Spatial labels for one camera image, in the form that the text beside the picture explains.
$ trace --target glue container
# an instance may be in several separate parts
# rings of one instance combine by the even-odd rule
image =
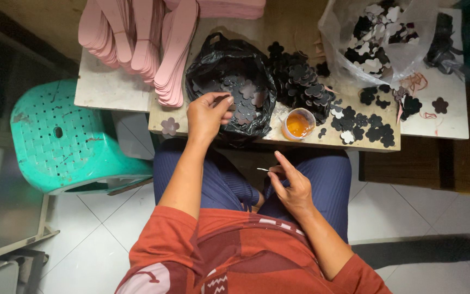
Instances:
[[[291,141],[300,141],[315,130],[315,117],[305,108],[291,110],[282,123],[282,134]]]

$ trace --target table surface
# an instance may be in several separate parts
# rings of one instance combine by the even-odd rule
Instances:
[[[451,36],[451,39],[453,40],[454,48],[462,50],[462,10],[441,8],[440,11],[453,17],[454,34]],[[456,59],[463,63],[463,56],[456,56]],[[422,103],[422,108],[420,109],[420,115],[412,115],[407,121],[401,123],[401,134],[448,139],[469,139],[465,83],[455,74],[445,75],[437,68],[428,69],[423,62],[418,72],[428,82],[427,88],[417,91],[415,95]],[[438,97],[442,97],[449,103],[446,114],[434,112],[432,103]],[[436,118],[425,119],[425,113],[435,114]]]
[[[322,16],[325,4],[326,1],[313,5],[310,1],[299,1],[292,4],[287,0],[274,0],[273,2],[268,2],[264,16],[257,20],[234,18],[199,19],[186,67],[193,62],[204,39],[210,33],[216,31],[222,32],[230,39],[244,39],[264,53],[267,53],[268,45],[273,41],[279,41],[284,46],[286,52],[292,53],[296,50],[302,50],[310,56],[309,63],[312,66],[322,63],[325,60],[324,57],[314,57],[317,53],[313,43],[320,36],[317,22]],[[453,39],[455,47],[457,47],[456,44],[461,44],[460,29],[457,29],[460,27],[460,23],[457,21],[460,20],[461,22],[461,15],[458,17],[458,12],[454,10],[445,12],[454,14],[453,25],[455,26],[455,34]],[[428,81],[438,81],[429,83],[430,86],[427,89],[418,92],[417,97],[423,104],[422,113],[434,113],[431,102],[436,100],[438,96],[443,97],[450,103],[447,109],[448,113],[447,115],[437,115],[439,118],[435,120],[420,119],[420,117],[414,115],[406,122],[401,123],[401,128],[400,125],[396,124],[395,116],[397,109],[395,103],[391,103],[385,110],[382,110],[374,103],[366,106],[359,102],[358,91],[360,89],[350,85],[342,85],[331,77],[327,79],[320,78],[321,83],[333,86],[340,93],[337,94],[337,99],[343,99],[342,106],[351,105],[357,113],[361,112],[367,116],[373,113],[382,116],[383,122],[390,124],[395,131],[394,147],[386,149],[380,141],[370,143],[367,138],[356,141],[353,145],[344,145],[339,137],[341,132],[337,132],[330,126],[332,116],[329,117],[328,122],[317,127],[313,135],[302,142],[288,141],[280,131],[281,120],[285,118],[288,112],[288,109],[281,103],[277,103],[273,111],[271,119],[272,131],[257,142],[389,152],[400,150],[400,133],[414,136],[449,137],[453,139],[468,138],[465,84],[455,75],[443,75],[437,69],[425,69],[422,65],[420,71]],[[182,107],[162,107],[157,102],[158,96],[153,91],[153,88],[144,84],[140,76],[129,75],[123,69],[113,70],[103,65],[86,49],[83,49],[75,104],[82,107],[109,110],[138,112],[150,112],[151,110],[150,131],[161,133],[161,122],[169,117],[173,117],[180,124],[178,135],[185,136],[187,135],[185,111],[188,101],[184,87],[183,91],[185,103]],[[390,94],[385,94],[381,99],[394,101]],[[319,139],[317,134],[322,128],[325,128],[327,133]]]

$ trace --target orange t-shirt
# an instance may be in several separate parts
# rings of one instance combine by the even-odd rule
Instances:
[[[156,206],[115,293],[391,293],[356,254],[326,280],[295,224],[225,209],[199,215]]]

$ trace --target hand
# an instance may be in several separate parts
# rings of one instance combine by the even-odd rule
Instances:
[[[280,152],[275,151],[275,157],[280,165],[270,167],[268,176],[271,178],[271,184],[287,210],[300,221],[301,217],[307,216],[314,208],[311,183]],[[284,188],[280,182],[286,178],[290,183],[288,188]]]
[[[233,104],[233,96],[223,99],[214,106],[215,98],[231,95],[231,93],[207,93],[190,103],[188,117],[188,141],[207,144],[219,132],[221,124],[228,124],[233,113],[228,108]]]

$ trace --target stool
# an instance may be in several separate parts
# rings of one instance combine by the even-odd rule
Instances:
[[[36,189],[108,193],[152,177],[152,161],[121,151],[112,114],[74,105],[77,81],[28,90],[14,106],[10,127],[19,169]]]

